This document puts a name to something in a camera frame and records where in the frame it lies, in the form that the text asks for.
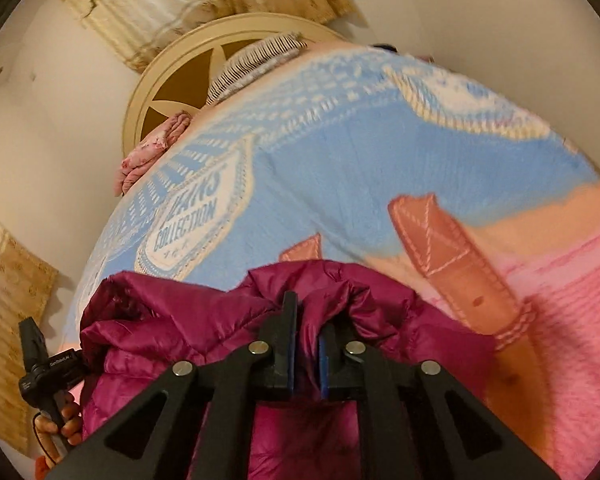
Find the white wall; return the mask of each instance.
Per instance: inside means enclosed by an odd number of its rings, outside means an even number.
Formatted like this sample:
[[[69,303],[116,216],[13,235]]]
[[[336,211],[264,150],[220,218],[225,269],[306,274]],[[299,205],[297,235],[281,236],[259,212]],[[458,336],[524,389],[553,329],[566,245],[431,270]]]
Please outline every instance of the white wall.
[[[35,460],[24,456],[22,453],[17,452],[13,447],[7,444],[5,441],[0,439],[0,448],[9,461],[13,464],[16,471],[22,476],[23,480],[34,480],[36,477],[36,463]]]
[[[368,27],[340,20],[338,30],[433,54],[548,120],[600,167],[600,19],[586,0],[355,1]]]
[[[0,222],[63,275],[43,327],[52,350],[116,205],[112,176],[138,75],[59,0],[43,0],[27,25],[0,86]]]

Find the metal screw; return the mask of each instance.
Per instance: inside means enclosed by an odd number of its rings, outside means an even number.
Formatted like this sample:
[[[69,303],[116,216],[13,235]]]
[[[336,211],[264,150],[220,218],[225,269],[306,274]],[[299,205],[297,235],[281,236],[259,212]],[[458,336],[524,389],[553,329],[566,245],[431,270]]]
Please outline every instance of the metal screw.
[[[366,350],[366,346],[362,341],[349,341],[344,349],[353,355],[363,354]]]
[[[193,365],[189,361],[178,361],[173,365],[173,373],[178,377],[189,375],[193,371]]]
[[[254,355],[261,355],[269,351],[269,345],[264,341],[254,341],[249,345],[249,352]]]
[[[420,365],[420,369],[427,375],[438,375],[440,373],[440,365],[435,361],[424,361]]]

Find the black cable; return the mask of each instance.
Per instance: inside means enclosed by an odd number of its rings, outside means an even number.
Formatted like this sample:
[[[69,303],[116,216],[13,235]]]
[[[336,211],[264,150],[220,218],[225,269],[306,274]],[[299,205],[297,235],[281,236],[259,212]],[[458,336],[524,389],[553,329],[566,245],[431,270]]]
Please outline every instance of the black cable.
[[[36,436],[36,440],[38,441],[38,444],[40,445],[40,447],[42,448],[42,451],[45,452],[46,457],[51,460],[51,462],[54,463],[54,465],[56,465],[56,461],[51,458],[51,455],[49,455],[48,452],[46,452],[45,447],[42,445],[42,442],[40,442],[40,436],[38,434],[38,431],[36,430],[36,419],[41,416],[42,413],[41,412],[37,412],[34,416],[33,416],[33,420],[31,421],[31,424],[33,425],[33,434]]]

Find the label patch graphic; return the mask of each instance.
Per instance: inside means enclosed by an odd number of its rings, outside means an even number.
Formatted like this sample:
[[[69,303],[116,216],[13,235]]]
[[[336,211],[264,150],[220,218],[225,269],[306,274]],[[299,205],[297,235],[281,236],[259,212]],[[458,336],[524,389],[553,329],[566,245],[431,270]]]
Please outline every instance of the label patch graphic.
[[[136,254],[138,272],[181,280],[213,251],[249,205],[253,137],[170,192]]]

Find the human hand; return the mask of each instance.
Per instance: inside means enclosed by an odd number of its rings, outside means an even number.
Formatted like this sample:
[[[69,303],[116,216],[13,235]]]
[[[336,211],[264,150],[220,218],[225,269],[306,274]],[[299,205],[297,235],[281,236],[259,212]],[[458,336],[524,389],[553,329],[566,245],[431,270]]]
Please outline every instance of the human hand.
[[[65,420],[65,425],[60,430],[60,433],[66,437],[69,444],[77,446],[82,442],[82,417],[80,416],[80,406],[74,401],[74,396],[70,393],[66,394],[65,400],[67,404],[60,410],[62,418]],[[56,463],[62,460],[56,446],[51,440],[51,435],[58,434],[58,426],[44,415],[36,417],[34,426],[40,445],[46,452],[46,465],[51,469]]]

